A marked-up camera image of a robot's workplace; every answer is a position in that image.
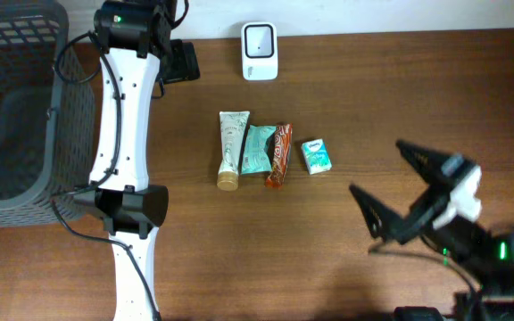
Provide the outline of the white barcode scanner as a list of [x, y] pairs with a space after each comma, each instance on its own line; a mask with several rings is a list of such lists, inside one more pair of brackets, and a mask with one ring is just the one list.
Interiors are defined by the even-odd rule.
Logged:
[[278, 34], [271, 22], [247, 22], [241, 28], [242, 72], [245, 80], [267, 81], [278, 76]]

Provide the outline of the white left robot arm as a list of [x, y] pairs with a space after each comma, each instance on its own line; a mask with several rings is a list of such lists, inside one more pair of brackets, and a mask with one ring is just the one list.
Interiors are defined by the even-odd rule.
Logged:
[[155, 88], [196, 80], [192, 43], [172, 39], [182, 19], [176, 0], [106, 1], [89, 37], [100, 54], [103, 100], [99, 143], [88, 185], [74, 201], [102, 221], [115, 265], [117, 320], [158, 320], [155, 240], [169, 191], [152, 185], [146, 160]]

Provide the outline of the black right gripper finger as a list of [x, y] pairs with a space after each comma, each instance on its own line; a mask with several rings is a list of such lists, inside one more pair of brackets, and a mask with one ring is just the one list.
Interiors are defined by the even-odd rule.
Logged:
[[426, 183], [435, 184], [446, 179], [442, 166], [449, 160], [448, 153], [424, 148], [404, 140], [397, 140], [395, 145], [401, 156]]
[[402, 217], [357, 185], [350, 185], [349, 189], [361, 210], [371, 237], [381, 238], [385, 242], [398, 241]]

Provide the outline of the white tube with gold cap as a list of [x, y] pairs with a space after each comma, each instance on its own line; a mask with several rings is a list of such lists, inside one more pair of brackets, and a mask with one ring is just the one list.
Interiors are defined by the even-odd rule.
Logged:
[[217, 187], [222, 191], [232, 192], [238, 188], [239, 161], [249, 116], [249, 111], [220, 112], [222, 161]]

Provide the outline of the red snack bar wrapper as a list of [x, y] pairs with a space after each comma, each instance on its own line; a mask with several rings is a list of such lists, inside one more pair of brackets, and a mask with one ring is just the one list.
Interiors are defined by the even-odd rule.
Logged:
[[292, 124], [277, 125], [274, 134], [271, 172], [265, 181], [265, 185], [269, 188], [280, 188], [284, 184], [291, 152], [292, 134]]

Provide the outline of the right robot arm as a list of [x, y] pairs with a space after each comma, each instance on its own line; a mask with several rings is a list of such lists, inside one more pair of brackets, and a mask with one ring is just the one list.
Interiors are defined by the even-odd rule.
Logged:
[[456, 273], [468, 286], [455, 296], [453, 312], [432, 307], [398, 307], [393, 320], [514, 320], [514, 226], [495, 234], [478, 224], [481, 167], [459, 153], [427, 149], [399, 140], [396, 147], [427, 189], [406, 216], [351, 185], [371, 237], [369, 253], [386, 255], [391, 242], [419, 239], [433, 253], [428, 260]]

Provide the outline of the small Kleenex tissue pack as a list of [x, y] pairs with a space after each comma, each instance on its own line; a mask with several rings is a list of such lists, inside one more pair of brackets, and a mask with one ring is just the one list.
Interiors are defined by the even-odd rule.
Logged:
[[310, 175], [332, 169], [332, 161], [329, 158], [323, 139], [320, 138], [303, 143], [302, 152]]

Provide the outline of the teal snack packet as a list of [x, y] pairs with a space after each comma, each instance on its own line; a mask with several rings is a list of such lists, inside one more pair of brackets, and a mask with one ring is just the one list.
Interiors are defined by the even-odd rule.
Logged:
[[249, 127], [241, 164], [243, 175], [271, 171], [269, 144], [275, 131], [275, 126]]

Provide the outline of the grey plastic mesh basket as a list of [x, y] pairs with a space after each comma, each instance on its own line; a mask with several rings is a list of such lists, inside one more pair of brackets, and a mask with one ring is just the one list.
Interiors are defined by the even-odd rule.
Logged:
[[53, 70], [69, 20], [55, 1], [0, 1], [0, 227], [82, 216], [70, 197], [93, 163], [95, 96]]

